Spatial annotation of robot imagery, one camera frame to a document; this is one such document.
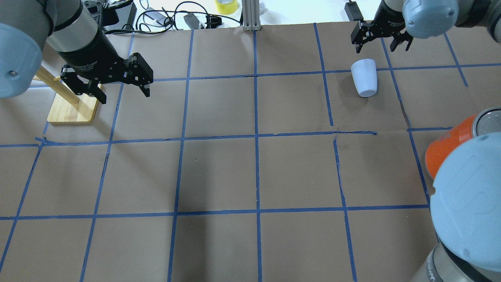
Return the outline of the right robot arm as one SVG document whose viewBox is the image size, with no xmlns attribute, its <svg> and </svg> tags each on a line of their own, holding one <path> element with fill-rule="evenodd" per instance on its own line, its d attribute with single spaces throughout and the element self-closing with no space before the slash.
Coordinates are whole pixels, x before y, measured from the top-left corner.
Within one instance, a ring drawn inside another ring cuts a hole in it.
<svg viewBox="0 0 501 282">
<path fill-rule="evenodd" d="M 499 0 L 383 0 L 367 22 L 355 1 L 345 4 L 356 22 L 351 43 L 392 37 L 390 50 L 452 27 L 487 28 L 500 42 Z M 433 179 L 431 218 L 438 243 L 412 282 L 500 281 L 500 107 L 465 119 L 433 141 L 425 153 Z"/>
</svg>

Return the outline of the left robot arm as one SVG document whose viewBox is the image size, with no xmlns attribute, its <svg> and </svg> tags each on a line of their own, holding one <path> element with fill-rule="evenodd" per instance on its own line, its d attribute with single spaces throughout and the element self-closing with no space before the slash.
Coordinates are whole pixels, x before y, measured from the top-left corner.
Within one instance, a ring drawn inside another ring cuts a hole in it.
<svg viewBox="0 0 501 282">
<path fill-rule="evenodd" d="M 118 5 L 94 0 L 2 0 L 0 3 L 1 98 L 23 94 L 39 70 L 48 44 L 66 64 L 61 78 L 74 95 L 105 104 L 99 84 L 136 85 L 150 96 L 153 70 L 139 53 L 120 57 L 104 27 L 118 23 Z"/>
</svg>

